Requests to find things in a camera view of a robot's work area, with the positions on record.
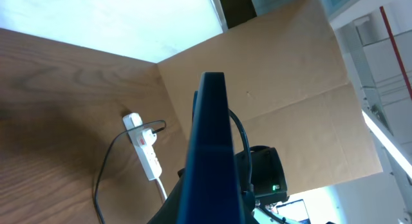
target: wood grain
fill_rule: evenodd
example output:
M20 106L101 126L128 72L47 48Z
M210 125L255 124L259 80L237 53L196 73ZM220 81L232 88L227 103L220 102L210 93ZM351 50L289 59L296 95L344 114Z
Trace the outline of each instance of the wood grain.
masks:
M167 121L154 148L172 190L187 142L155 64L8 30L0 39L0 223L98 223L93 180L131 111ZM107 223L147 222L161 201L126 137L106 169Z

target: white cable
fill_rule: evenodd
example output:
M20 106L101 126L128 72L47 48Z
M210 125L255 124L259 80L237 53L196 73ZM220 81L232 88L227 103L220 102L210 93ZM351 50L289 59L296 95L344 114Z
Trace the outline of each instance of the white cable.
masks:
M162 201L165 202L167 199L167 194L165 191L165 188L163 187L162 181L160 181L160 178L156 178L157 186L159 188L160 194L162 195Z

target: red stripe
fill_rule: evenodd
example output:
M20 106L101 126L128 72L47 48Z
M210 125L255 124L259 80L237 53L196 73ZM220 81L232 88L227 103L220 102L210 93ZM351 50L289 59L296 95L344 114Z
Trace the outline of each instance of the red stripe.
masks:
M385 26L386 26L386 31L388 31L389 38L391 39L393 51L395 52L395 55L397 56L397 60L398 60L400 70L402 72L402 76L404 76L404 81L406 83L407 91L409 92L409 97L412 100L411 83L409 82L409 78L407 77L404 63L402 62L402 58L400 57L398 46L397 46L397 43L395 42L395 38L393 37L392 29L391 29L391 26L389 24L388 17L386 16L385 9L384 9L383 6L380 7L380 13L382 14L382 18L384 19Z

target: power strip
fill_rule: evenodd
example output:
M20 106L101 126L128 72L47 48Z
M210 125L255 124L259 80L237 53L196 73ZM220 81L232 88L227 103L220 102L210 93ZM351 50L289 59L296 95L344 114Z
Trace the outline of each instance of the power strip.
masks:
M123 117L123 123L127 130L143 124L138 113L131 113ZM144 172L149 181L157 180L162 173L159 161L156 157L153 144L156 142L157 135L152 133L151 128L138 128L129 132L130 141L135 147L136 153L142 163Z

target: cardboard panel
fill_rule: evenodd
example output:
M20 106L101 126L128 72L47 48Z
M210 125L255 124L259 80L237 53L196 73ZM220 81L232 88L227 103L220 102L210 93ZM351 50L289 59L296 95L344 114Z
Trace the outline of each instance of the cardboard panel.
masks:
M244 121L249 143L275 147L289 194L379 173L382 168L352 86ZM237 151L242 151L233 127Z
M186 137L204 71L225 72L229 105L248 120L348 83L318 0L296 0L158 65Z

